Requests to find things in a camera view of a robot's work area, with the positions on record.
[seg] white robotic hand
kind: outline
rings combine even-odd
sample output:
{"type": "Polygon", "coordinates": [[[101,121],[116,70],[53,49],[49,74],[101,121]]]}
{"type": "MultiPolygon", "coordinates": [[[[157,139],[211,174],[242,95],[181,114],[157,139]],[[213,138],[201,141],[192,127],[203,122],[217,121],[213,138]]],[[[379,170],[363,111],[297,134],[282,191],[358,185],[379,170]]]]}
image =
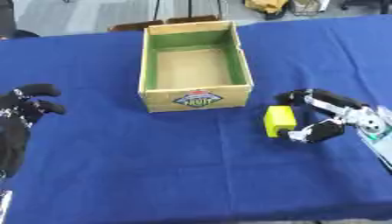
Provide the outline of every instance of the white robotic hand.
{"type": "Polygon", "coordinates": [[[367,104],[322,89],[300,89],[276,96],[279,104],[307,104],[330,116],[301,130],[281,129],[280,137],[302,143],[317,143],[344,134],[345,126],[356,128],[361,140],[392,171],[392,111],[379,106],[377,111],[367,104]]]}

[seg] wooden box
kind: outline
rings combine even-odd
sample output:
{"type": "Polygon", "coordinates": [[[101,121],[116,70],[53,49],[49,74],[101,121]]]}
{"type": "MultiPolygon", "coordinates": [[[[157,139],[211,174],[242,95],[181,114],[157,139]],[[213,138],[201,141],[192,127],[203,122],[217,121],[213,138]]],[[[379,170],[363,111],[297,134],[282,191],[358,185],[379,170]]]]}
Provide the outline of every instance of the wooden box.
{"type": "Polygon", "coordinates": [[[139,94],[150,112],[245,106],[252,87],[233,22],[145,29],[139,94]]]}

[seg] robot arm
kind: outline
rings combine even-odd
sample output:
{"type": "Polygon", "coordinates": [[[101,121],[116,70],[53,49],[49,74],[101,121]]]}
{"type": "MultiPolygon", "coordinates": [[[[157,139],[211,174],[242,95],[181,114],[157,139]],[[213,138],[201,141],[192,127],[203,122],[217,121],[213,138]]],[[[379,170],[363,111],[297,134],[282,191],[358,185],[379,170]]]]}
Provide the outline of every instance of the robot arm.
{"type": "Polygon", "coordinates": [[[279,94],[276,100],[281,105],[310,105],[316,111],[330,116],[301,130],[280,129],[280,137],[302,143],[318,143],[340,136],[345,126],[356,126],[365,132],[378,132],[384,121],[367,105],[356,100],[336,95],[322,89],[299,89],[279,94]]]}

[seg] yellow cube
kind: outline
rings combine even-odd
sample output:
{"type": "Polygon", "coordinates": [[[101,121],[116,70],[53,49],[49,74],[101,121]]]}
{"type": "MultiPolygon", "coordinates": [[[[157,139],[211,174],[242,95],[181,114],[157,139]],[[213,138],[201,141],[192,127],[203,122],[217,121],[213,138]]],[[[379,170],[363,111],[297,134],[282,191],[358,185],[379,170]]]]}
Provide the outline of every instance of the yellow cube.
{"type": "Polygon", "coordinates": [[[290,106],[269,106],[264,116],[264,126],[268,137],[278,137],[279,130],[294,130],[297,120],[290,106]]]}

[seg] box logo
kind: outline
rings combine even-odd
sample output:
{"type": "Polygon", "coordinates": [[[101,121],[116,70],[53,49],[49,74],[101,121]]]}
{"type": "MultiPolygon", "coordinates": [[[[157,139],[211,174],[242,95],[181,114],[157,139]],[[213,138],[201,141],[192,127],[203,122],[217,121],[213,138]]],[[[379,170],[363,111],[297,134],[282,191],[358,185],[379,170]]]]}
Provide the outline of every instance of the box logo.
{"type": "Polygon", "coordinates": [[[189,94],[184,95],[182,98],[178,98],[173,102],[186,105],[192,108],[202,108],[214,102],[218,102],[222,97],[217,94],[211,94],[206,90],[193,90],[189,94]]]}

